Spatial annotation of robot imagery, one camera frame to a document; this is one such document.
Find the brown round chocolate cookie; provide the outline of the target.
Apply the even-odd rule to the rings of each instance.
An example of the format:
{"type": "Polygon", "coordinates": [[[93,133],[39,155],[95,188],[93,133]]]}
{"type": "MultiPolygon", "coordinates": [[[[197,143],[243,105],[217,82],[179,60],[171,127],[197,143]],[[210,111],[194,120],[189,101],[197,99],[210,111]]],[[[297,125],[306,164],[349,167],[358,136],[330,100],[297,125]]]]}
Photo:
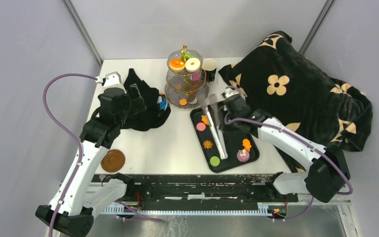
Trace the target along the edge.
{"type": "Polygon", "coordinates": [[[187,97],[187,102],[188,102],[188,104],[196,105],[198,103],[198,97],[197,97],[197,95],[196,94],[189,95],[187,97]]]}

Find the orange frosted donut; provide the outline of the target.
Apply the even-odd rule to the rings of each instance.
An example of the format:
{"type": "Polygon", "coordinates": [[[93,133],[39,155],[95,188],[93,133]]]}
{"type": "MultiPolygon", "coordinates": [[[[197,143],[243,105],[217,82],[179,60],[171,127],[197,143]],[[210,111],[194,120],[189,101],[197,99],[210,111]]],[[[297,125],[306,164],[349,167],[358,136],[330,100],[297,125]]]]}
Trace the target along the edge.
{"type": "Polygon", "coordinates": [[[185,69],[185,62],[179,58],[174,58],[168,63],[169,68],[174,72],[180,72],[185,69]]]}

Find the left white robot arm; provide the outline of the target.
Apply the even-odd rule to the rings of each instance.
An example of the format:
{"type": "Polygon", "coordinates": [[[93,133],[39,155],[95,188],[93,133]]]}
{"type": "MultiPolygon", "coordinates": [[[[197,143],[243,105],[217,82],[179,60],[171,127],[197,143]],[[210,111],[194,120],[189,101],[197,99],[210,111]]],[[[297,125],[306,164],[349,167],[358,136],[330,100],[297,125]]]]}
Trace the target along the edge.
{"type": "Polygon", "coordinates": [[[121,76],[113,72],[103,78],[76,73],[57,76],[44,88],[42,102],[50,118],[73,138],[77,153],[59,190],[49,204],[37,208],[36,217],[49,227],[50,237],[54,231],[71,237],[84,237],[106,207],[119,198],[128,201],[135,196],[135,187],[125,182],[126,175],[121,175],[120,178],[110,180],[92,196],[86,197],[97,167],[124,127],[132,101],[121,82],[121,76]],[[75,76],[92,79],[103,89],[103,93],[98,95],[100,106],[84,124],[80,136],[75,136],[61,124],[47,103],[47,93],[54,82],[75,76]]]}

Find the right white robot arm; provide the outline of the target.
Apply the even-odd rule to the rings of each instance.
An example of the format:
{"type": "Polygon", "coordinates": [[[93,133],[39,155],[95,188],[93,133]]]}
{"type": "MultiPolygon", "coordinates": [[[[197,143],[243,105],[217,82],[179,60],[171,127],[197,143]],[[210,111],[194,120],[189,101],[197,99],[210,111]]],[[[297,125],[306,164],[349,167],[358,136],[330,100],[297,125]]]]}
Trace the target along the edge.
{"type": "Polygon", "coordinates": [[[267,141],[296,160],[304,172],[275,174],[265,195],[279,201],[286,194],[310,194],[328,203],[335,195],[350,195],[353,187],[342,149],[312,142],[284,126],[269,113],[252,110],[243,95],[228,86],[221,94],[227,114],[225,128],[234,127],[246,134],[267,141]]]}

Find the white frosted donut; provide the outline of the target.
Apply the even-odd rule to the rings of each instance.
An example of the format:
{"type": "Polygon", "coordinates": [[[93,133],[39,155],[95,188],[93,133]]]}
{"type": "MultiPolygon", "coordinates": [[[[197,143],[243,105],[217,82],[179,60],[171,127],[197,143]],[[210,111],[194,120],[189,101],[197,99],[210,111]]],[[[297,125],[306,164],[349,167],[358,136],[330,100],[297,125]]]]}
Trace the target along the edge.
{"type": "Polygon", "coordinates": [[[198,58],[189,58],[185,62],[185,69],[190,73],[197,72],[200,67],[201,62],[198,58]]]}

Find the orange leaf cookie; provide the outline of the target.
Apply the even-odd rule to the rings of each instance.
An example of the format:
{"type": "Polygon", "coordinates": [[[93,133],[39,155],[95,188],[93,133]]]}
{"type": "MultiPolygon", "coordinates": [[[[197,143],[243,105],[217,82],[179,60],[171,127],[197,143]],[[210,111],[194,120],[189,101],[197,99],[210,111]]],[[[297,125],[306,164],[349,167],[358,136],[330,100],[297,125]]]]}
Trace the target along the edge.
{"type": "Polygon", "coordinates": [[[187,101],[186,98],[181,98],[181,99],[179,100],[179,105],[180,105],[180,106],[185,106],[185,105],[187,105],[187,104],[188,104],[188,101],[187,101]]]}

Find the three-tier glass cake stand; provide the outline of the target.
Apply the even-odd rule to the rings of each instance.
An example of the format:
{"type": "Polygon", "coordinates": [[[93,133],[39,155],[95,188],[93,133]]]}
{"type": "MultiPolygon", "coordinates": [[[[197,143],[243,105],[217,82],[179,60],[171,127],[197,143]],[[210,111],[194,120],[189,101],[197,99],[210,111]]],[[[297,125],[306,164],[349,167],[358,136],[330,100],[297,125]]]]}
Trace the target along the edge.
{"type": "Polygon", "coordinates": [[[170,62],[170,60],[172,60],[174,58],[181,59],[181,51],[184,49],[186,49],[188,52],[193,54],[195,56],[195,58],[198,58],[201,62],[201,65],[203,63],[203,57],[199,54],[199,52],[196,50],[193,50],[193,49],[189,49],[186,45],[183,45],[181,49],[178,49],[178,50],[172,52],[169,55],[167,62],[166,62],[168,71],[166,74],[166,84],[165,84],[164,92],[165,92],[165,97],[166,97],[167,101],[171,105],[176,106],[176,107],[181,108],[181,109],[193,109],[193,108],[197,108],[197,107],[201,106],[202,102],[208,97],[209,86],[208,86],[208,82],[206,80],[206,73],[200,67],[200,69],[197,72],[199,72],[199,82],[203,83],[203,86],[196,93],[196,95],[198,97],[198,103],[196,105],[191,105],[191,104],[187,104],[185,106],[179,105],[179,100],[181,98],[187,99],[187,97],[189,96],[189,95],[186,95],[187,85],[189,82],[192,82],[191,75],[194,74],[195,72],[190,73],[186,69],[184,69],[180,72],[174,72],[169,68],[168,63],[170,62]],[[177,92],[172,88],[172,86],[174,86],[176,84],[182,85],[183,88],[182,88],[181,92],[177,92]]]}

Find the metal serving tongs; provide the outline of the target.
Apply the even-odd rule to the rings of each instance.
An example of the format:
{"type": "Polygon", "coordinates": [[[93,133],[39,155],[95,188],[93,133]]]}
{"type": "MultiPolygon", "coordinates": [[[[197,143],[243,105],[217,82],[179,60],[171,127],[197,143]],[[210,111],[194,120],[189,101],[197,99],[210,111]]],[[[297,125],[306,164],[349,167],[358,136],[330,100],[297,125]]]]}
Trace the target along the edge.
{"type": "Polygon", "coordinates": [[[226,150],[226,144],[224,140],[224,134],[221,130],[222,118],[218,108],[218,101],[216,94],[209,95],[201,104],[204,115],[209,122],[210,132],[213,136],[213,140],[219,151],[219,157],[221,160],[227,159],[228,154],[226,150]]]}

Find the brown madeleine bread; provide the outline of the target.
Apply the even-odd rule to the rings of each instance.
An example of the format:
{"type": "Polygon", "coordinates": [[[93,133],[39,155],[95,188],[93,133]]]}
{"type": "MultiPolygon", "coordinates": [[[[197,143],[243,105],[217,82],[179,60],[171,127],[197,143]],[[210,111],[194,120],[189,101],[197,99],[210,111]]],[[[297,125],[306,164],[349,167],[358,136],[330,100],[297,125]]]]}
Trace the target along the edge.
{"type": "Polygon", "coordinates": [[[187,85],[187,92],[186,95],[192,95],[196,94],[197,91],[203,86],[203,83],[200,83],[199,81],[192,81],[189,82],[187,85]]]}

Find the green round cookie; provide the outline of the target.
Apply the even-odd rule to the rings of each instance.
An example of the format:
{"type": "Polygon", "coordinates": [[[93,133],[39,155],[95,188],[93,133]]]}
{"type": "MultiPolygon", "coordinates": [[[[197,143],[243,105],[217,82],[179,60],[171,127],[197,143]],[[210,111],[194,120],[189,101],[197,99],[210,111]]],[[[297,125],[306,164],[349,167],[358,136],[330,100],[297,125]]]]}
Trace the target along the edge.
{"type": "Polygon", "coordinates": [[[209,162],[212,167],[217,167],[220,164],[221,159],[217,156],[212,156],[210,157],[209,162]]]}

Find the green cake slice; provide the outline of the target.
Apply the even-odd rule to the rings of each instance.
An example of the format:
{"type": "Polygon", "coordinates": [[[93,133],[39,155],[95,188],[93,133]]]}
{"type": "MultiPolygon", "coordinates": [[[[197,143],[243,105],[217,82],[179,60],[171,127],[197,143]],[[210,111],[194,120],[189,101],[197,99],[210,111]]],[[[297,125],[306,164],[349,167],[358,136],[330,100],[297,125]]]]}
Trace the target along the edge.
{"type": "Polygon", "coordinates": [[[190,58],[194,58],[195,56],[188,52],[186,49],[181,51],[181,60],[187,61],[190,58]]]}

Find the round orange biscuit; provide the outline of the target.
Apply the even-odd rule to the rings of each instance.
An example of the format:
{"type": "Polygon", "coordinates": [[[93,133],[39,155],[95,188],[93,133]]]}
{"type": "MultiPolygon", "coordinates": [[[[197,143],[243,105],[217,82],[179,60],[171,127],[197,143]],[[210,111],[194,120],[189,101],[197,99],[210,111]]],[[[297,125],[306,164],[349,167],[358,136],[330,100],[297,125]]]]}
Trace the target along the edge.
{"type": "Polygon", "coordinates": [[[176,84],[176,85],[174,85],[174,86],[172,86],[172,88],[175,90],[175,91],[177,91],[177,92],[181,92],[181,90],[182,90],[182,85],[181,84],[176,84]]]}

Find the pink cake slice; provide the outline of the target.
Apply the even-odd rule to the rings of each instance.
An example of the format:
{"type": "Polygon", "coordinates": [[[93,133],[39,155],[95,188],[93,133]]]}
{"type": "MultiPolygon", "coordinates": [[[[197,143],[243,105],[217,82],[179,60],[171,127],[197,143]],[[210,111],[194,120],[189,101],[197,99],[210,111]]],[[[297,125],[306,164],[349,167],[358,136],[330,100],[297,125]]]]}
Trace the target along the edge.
{"type": "Polygon", "coordinates": [[[199,72],[195,72],[194,74],[192,74],[191,80],[192,81],[199,81],[199,72]]]}

